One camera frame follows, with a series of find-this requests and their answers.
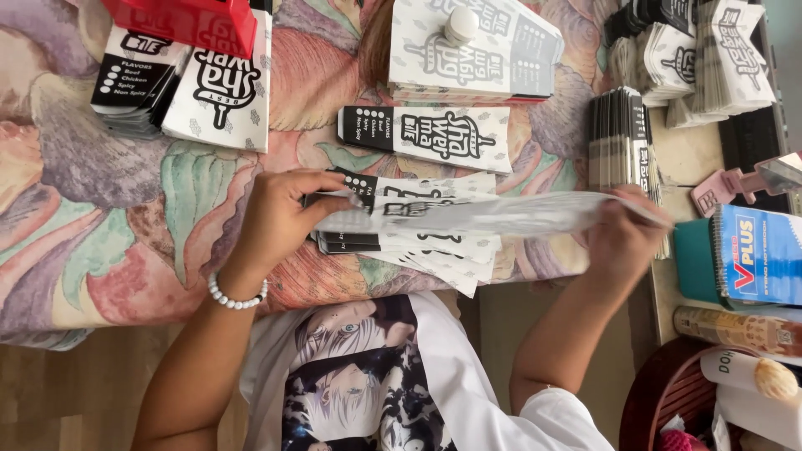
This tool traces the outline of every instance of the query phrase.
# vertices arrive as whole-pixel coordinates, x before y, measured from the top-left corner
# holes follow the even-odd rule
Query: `red box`
[[[103,0],[117,26],[250,58],[256,18],[248,0]]]

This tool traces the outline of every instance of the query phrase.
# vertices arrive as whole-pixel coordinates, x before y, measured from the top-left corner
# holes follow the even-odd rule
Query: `person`
[[[265,275],[315,224],[350,208],[338,197],[303,208],[299,198],[345,189],[343,177],[313,169],[257,176],[239,240],[211,291],[260,300]],[[669,221],[637,186],[611,193]],[[431,292],[287,311],[256,323],[255,308],[227,308],[207,295],[148,385],[132,450],[215,449],[241,367],[246,451],[612,449],[575,394],[606,324],[646,273],[667,228],[618,201],[598,213],[588,230],[588,270],[517,349],[513,415],[498,407],[459,321]]]

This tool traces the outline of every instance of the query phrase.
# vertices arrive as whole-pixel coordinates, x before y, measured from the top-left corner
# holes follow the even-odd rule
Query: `blue notebook cover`
[[[722,296],[802,304],[802,217],[720,205],[713,227]]]

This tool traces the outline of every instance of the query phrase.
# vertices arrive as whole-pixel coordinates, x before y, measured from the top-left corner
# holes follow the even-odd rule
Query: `white bead bracelet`
[[[233,308],[234,310],[255,307],[267,296],[267,279],[261,282],[261,290],[255,298],[247,301],[235,301],[223,295],[223,292],[217,287],[217,273],[212,273],[209,275],[209,293],[212,294],[212,298],[218,301],[220,305]]]

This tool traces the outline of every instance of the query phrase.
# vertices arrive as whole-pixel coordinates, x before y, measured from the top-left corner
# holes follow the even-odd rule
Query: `white bottle cap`
[[[479,16],[467,6],[457,6],[448,16],[445,26],[446,39],[453,46],[470,43],[479,30]]]

